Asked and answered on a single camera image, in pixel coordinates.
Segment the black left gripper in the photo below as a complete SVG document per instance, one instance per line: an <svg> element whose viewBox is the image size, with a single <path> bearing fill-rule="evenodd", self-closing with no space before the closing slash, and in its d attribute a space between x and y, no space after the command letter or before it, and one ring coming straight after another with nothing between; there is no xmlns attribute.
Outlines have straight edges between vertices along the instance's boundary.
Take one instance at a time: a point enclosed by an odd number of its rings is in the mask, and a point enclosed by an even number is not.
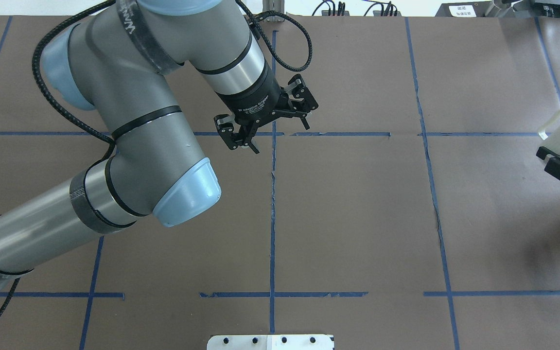
<svg viewBox="0 0 560 350"><path fill-rule="evenodd" d="M300 74L286 87L280 86L273 73L262 73L255 82L220 81L216 93L232 113L213 118L216 132L229 149L249 148L255 154L260 153L253 140L258 122L269 123L274 109L280 108L282 118L299 118L308 130L307 117L319 107Z"/></svg>

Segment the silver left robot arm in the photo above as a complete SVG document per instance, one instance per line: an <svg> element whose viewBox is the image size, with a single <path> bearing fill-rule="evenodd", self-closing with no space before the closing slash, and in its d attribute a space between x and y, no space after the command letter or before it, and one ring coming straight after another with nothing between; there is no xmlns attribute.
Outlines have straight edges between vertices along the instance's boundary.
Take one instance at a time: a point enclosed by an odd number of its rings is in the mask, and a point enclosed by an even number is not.
<svg viewBox="0 0 560 350"><path fill-rule="evenodd" d="M36 266L153 215L171 228L211 208L221 188L165 77L189 62L229 109L214 118L229 149L258 153L258 129L307 117L306 29L240 0L107 0L38 42L45 100L108 144L89 168L0 215L0 290Z"/></svg>

